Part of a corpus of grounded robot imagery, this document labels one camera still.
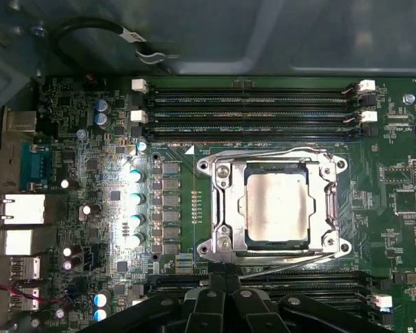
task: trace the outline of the mounting hole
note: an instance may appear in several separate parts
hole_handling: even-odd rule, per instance
[[[342,244],[342,245],[340,246],[340,249],[341,249],[343,252],[348,252],[348,250],[349,250],[349,246],[348,246],[348,244]]]
[[[208,163],[207,163],[207,161],[200,161],[200,163],[199,163],[199,167],[200,167],[202,170],[205,170],[205,169],[208,167]]]

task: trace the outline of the electrolytic capacitor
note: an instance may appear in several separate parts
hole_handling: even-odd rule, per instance
[[[75,267],[80,266],[82,264],[82,258],[80,258],[78,255],[73,255],[72,257],[66,259],[62,267],[66,271],[70,271],[72,269],[75,269]]]
[[[136,248],[137,246],[140,246],[140,244],[142,244],[144,240],[144,236],[136,232],[132,236],[126,237],[125,243],[128,248]]]
[[[130,202],[134,206],[138,206],[138,205],[141,205],[142,203],[145,202],[145,197],[144,197],[143,194],[131,193],[130,194]]]
[[[111,112],[111,107],[107,101],[104,99],[98,99],[94,106],[98,112],[109,114]]]
[[[148,150],[148,145],[144,140],[140,140],[137,142],[136,148],[139,153],[145,153]]]
[[[135,215],[131,215],[130,216],[130,227],[135,229],[137,228],[139,225],[142,224],[142,222],[145,221],[145,218],[143,215],[141,214],[135,214]]]
[[[72,303],[63,305],[62,307],[58,308],[57,311],[55,311],[54,318],[59,320],[63,319],[73,308],[74,305]]]
[[[51,313],[49,311],[39,311],[32,315],[31,327],[39,327],[45,322],[51,319]]]
[[[63,255],[65,257],[70,257],[72,255],[79,255],[82,252],[82,247],[78,244],[67,246],[63,249]]]
[[[130,171],[130,180],[133,182],[142,182],[145,179],[145,175],[143,172],[139,170],[131,170]]]
[[[97,309],[94,312],[94,320],[102,321],[103,319],[106,319],[110,314],[111,314],[111,308],[106,305],[100,309]]]
[[[89,203],[83,206],[83,214],[90,215],[99,213],[101,211],[101,206],[96,203]]]
[[[74,179],[64,179],[60,183],[60,187],[63,189],[77,190],[80,189],[80,183]]]
[[[103,130],[111,126],[111,119],[108,118],[107,115],[104,113],[96,114],[96,116],[94,117],[94,121]]]
[[[110,300],[112,296],[110,291],[104,289],[100,290],[97,295],[94,296],[94,305],[96,307],[104,307]]]

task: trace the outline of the integrated circuit chip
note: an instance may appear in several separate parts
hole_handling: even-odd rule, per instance
[[[163,222],[180,222],[180,211],[165,210],[163,212]]]
[[[151,185],[151,188],[155,191],[160,191],[163,187],[161,180],[154,180],[153,184]]]
[[[128,262],[117,262],[117,272],[119,273],[128,272]]]
[[[153,166],[151,168],[151,173],[153,175],[161,175],[162,174],[162,167],[161,166]]]
[[[125,107],[124,99],[116,99],[114,101],[114,109],[123,109]]]
[[[162,220],[162,213],[152,213],[151,219],[153,221],[161,221]]]
[[[163,253],[162,245],[152,245],[151,246],[152,253]]]
[[[88,160],[86,161],[86,170],[95,171],[98,169],[98,160]]]
[[[177,239],[180,237],[180,227],[178,225],[170,225],[164,227],[164,239]]]
[[[154,206],[162,206],[162,197],[161,196],[153,196],[151,199],[151,204]]]
[[[395,193],[396,213],[416,213],[416,193],[414,190],[396,190]]]
[[[165,178],[163,179],[163,189],[179,189],[180,179],[178,178]]]
[[[162,229],[152,229],[151,230],[152,237],[162,237]]]
[[[114,135],[120,136],[125,134],[125,128],[123,126],[114,126]]]
[[[167,194],[163,196],[164,206],[178,206],[180,205],[180,196],[178,194]]]
[[[178,255],[180,251],[180,245],[177,243],[165,243],[164,255]]]
[[[74,163],[76,154],[73,151],[63,151],[62,152],[62,161],[64,163]]]
[[[114,285],[114,295],[124,295],[125,294],[125,285],[124,284],[115,284]]]
[[[61,96],[58,98],[57,106],[71,106],[71,97]]]
[[[88,229],[89,238],[98,238],[98,229],[97,228],[90,228]]]
[[[163,174],[164,175],[178,175],[180,173],[179,163],[164,163]]]
[[[111,191],[110,192],[110,200],[111,201],[119,201],[120,200],[120,191]]]
[[[405,274],[406,284],[416,284],[416,273],[407,273]]]

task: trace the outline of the green circuit board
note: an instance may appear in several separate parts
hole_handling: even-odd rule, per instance
[[[123,291],[114,295],[110,308],[115,313],[130,306],[138,296],[132,284],[150,274],[205,274],[207,262],[199,258],[196,246],[211,233],[211,180],[196,171],[196,162],[207,155],[234,149],[285,150],[294,146],[325,148],[349,162],[346,172],[338,178],[339,225],[342,238],[353,245],[350,255],[327,264],[327,269],[362,270],[375,276],[401,273],[395,281],[393,296],[396,332],[416,332],[416,102],[403,103],[404,94],[416,98],[416,79],[376,79],[379,120],[370,124],[371,134],[353,142],[181,142],[147,143],[147,150],[137,151],[138,139],[130,134],[128,97],[132,93],[131,78],[108,78],[105,87],[86,91],[81,80],[50,78],[40,87],[41,93],[52,99],[52,119],[58,122],[58,139],[40,142],[51,149],[51,172],[47,175],[49,190],[59,190],[60,181],[77,179],[78,191],[69,192],[68,217],[59,222],[58,253],[55,255],[53,283],[60,292],[74,278],[84,277],[90,295],[101,289]],[[156,87],[231,87],[238,80],[252,82],[254,87],[280,88],[341,88],[357,82],[350,78],[146,78]],[[111,126],[103,130],[94,124],[96,99],[111,105]],[[86,140],[76,137],[85,129]],[[172,167],[170,174],[164,167]],[[145,175],[145,180],[133,184],[131,170]],[[156,180],[176,180],[162,192],[154,191]],[[142,194],[146,203],[134,210],[130,195]],[[168,198],[173,204],[166,209],[175,212],[170,217],[167,239],[154,237],[153,196]],[[80,206],[98,203],[102,210],[79,221]],[[125,223],[133,214],[142,214],[146,221],[136,232],[144,236],[137,248],[126,248]],[[94,244],[98,248],[100,265],[90,271],[80,269],[63,272],[60,269],[63,247],[70,244]],[[154,246],[162,246],[160,254]],[[120,269],[119,262],[128,263]],[[249,271],[259,268],[248,268]],[[74,332],[94,322],[93,307],[83,296],[82,306],[61,321],[50,321],[50,332]]]

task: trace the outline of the motherboard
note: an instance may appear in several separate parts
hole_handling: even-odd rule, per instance
[[[66,308],[12,306],[48,312],[45,332],[183,298],[220,263],[272,299],[416,332],[416,79],[53,77],[37,105],[12,120],[37,126],[0,216],[44,205],[55,228],[7,230],[4,249],[14,280],[49,280],[25,290],[75,290]],[[275,264],[292,269],[253,280]]]

